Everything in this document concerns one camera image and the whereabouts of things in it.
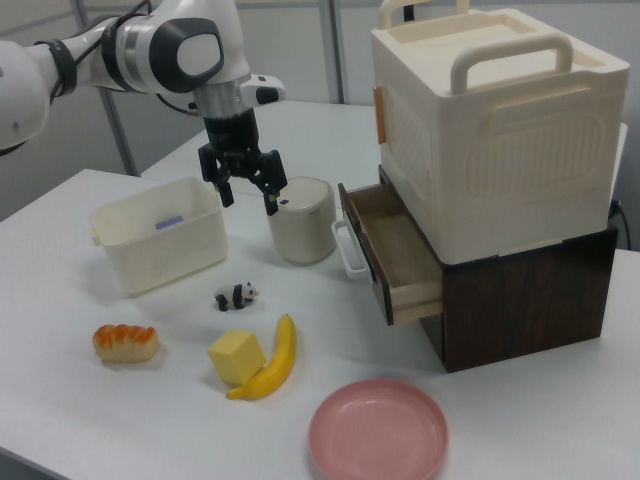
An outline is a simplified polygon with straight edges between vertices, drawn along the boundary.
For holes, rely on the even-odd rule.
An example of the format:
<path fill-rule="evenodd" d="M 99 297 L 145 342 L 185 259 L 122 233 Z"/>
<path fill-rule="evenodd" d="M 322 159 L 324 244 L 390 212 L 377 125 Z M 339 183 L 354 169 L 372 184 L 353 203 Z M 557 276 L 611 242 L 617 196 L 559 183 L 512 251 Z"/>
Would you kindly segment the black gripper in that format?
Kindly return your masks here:
<path fill-rule="evenodd" d="M 263 194 L 268 216 L 278 211 L 277 198 L 287 177 L 277 150 L 261 152 L 253 110 L 226 118 L 205 118 L 208 143 L 198 149 L 203 180 L 214 186 L 223 207 L 234 203 L 231 176 L 248 178 Z"/>

